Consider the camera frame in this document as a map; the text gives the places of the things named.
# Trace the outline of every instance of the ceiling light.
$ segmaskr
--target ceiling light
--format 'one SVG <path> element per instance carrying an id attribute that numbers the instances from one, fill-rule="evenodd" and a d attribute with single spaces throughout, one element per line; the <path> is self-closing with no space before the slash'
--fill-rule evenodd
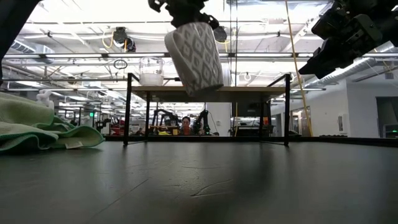
<path id="1" fill-rule="evenodd" d="M 109 54 L 108 57 L 121 57 L 121 58 L 141 58 L 141 57 L 164 57 L 163 53 L 119 53 Z"/>
<path id="2" fill-rule="evenodd" d="M 87 98 L 85 98 L 85 97 L 82 97 L 82 96 L 68 96 L 68 97 L 71 98 L 71 99 L 73 99 L 73 100 L 80 100 L 80 101 L 89 100 L 89 99 L 87 99 Z"/>
<path id="3" fill-rule="evenodd" d="M 33 88 L 20 88 L 20 89 L 13 89 L 13 88 L 9 88 L 9 89 L 3 89 L 6 91 L 39 91 L 38 89 L 33 89 Z"/>
<path id="4" fill-rule="evenodd" d="M 291 53 L 263 53 L 263 54 L 257 54 L 257 53 L 251 53 L 251 54 L 243 54 L 243 53 L 238 53 L 236 54 L 237 57 L 291 57 Z"/>
<path id="5" fill-rule="evenodd" d="M 85 88 L 85 89 L 77 89 L 78 91 L 105 91 L 108 89 L 105 88 L 97 88 L 97 89 L 90 89 L 90 88 Z"/>
<path id="6" fill-rule="evenodd" d="M 40 58 L 40 55 L 38 54 L 11 54 L 11 55 L 5 55 L 4 59 L 7 58 Z"/>
<path id="7" fill-rule="evenodd" d="M 55 96 L 63 96 L 62 94 L 57 93 L 57 92 L 52 92 L 52 94 L 55 95 Z"/>
<path id="8" fill-rule="evenodd" d="M 291 89 L 292 91 L 301 91 L 299 88 Z M 324 91 L 326 88 L 304 88 L 303 91 Z"/>
<path id="9" fill-rule="evenodd" d="M 38 82 L 31 82 L 31 81 L 16 81 L 16 83 L 22 84 L 22 85 L 27 85 L 27 86 L 32 86 L 32 87 L 41 87 Z"/>
<path id="10" fill-rule="evenodd" d="M 102 51 L 105 51 L 106 53 L 109 53 L 109 51 L 108 50 L 106 50 L 105 48 L 100 48 L 99 50 L 102 50 Z"/>
<path id="11" fill-rule="evenodd" d="M 312 57 L 313 53 L 299 53 L 298 57 Z"/>
<path id="12" fill-rule="evenodd" d="M 363 57 L 398 57 L 397 53 L 367 53 Z"/>
<path id="13" fill-rule="evenodd" d="M 47 54 L 47 58 L 99 58 L 101 54 Z"/>
<path id="14" fill-rule="evenodd" d="M 48 91 L 73 91 L 74 89 L 45 89 Z"/>

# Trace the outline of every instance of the green cloth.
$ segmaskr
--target green cloth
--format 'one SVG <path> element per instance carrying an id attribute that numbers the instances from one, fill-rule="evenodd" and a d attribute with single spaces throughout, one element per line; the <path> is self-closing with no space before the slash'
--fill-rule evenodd
<path id="1" fill-rule="evenodd" d="M 103 141 L 97 130 L 64 122 L 44 105 L 0 93 L 0 151 L 93 147 Z"/>

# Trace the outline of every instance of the shelf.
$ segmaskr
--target shelf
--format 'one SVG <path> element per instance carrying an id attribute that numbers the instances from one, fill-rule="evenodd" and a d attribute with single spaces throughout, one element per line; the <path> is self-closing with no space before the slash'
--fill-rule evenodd
<path id="1" fill-rule="evenodd" d="M 285 93 L 285 87 L 248 87 L 224 86 L 219 90 L 207 95 L 198 97 L 189 97 L 183 86 L 133 86 L 132 93 L 147 98 L 147 92 L 150 93 L 151 102 L 169 102 L 169 103 L 203 103 L 203 102 L 241 102 L 267 101 Z"/>

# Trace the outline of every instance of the black table surface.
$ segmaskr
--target black table surface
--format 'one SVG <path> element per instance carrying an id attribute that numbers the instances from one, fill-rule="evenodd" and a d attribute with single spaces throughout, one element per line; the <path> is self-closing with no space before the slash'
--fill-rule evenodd
<path id="1" fill-rule="evenodd" d="M 0 223 L 398 223 L 398 150 L 105 142 L 3 155 Z"/>

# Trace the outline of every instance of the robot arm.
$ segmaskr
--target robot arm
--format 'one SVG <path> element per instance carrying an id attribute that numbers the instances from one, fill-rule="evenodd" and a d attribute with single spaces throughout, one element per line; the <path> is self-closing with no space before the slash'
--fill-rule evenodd
<path id="1" fill-rule="evenodd" d="M 160 12 L 160 8 L 165 7 L 173 17 L 172 25 L 178 28 L 190 22 L 206 22 L 214 30 L 220 26 L 216 18 L 206 13 L 201 13 L 208 0 L 148 0 L 149 7 Z"/>
<path id="2" fill-rule="evenodd" d="M 156 117 L 159 114 L 159 112 L 163 112 L 164 113 L 164 114 L 162 114 L 162 119 L 160 120 L 160 125 L 162 125 L 162 122 L 163 122 L 163 119 L 164 119 L 165 116 L 168 116 L 171 120 L 174 120 L 175 124 L 178 125 L 178 116 L 177 115 L 175 115 L 175 114 L 173 114 L 173 113 L 171 113 L 169 111 L 166 111 L 166 110 L 163 110 L 163 109 L 159 109 L 159 110 L 155 110 L 154 111 L 154 117 L 152 119 L 152 126 L 155 126 L 155 120 L 156 120 Z"/>
<path id="3" fill-rule="evenodd" d="M 299 72 L 323 78 L 389 40 L 398 45 L 398 0 L 336 0 L 312 32 L 324 41 Z"/>
<path id="4" fill-rule="evenodd" d="M 193 125 L 193 132 L 195 134 L 199 134 L 200 131 L 200 123 L 203 119 L 203 130 L 205 131 L 204 135 L 210 135 L 210 127 L 209 123 L 207 120 L 207 116 L 209 114 L 209 111 L 203 110 L 200 114 L 198 119 L 195 121 L 195 124 Z"/>

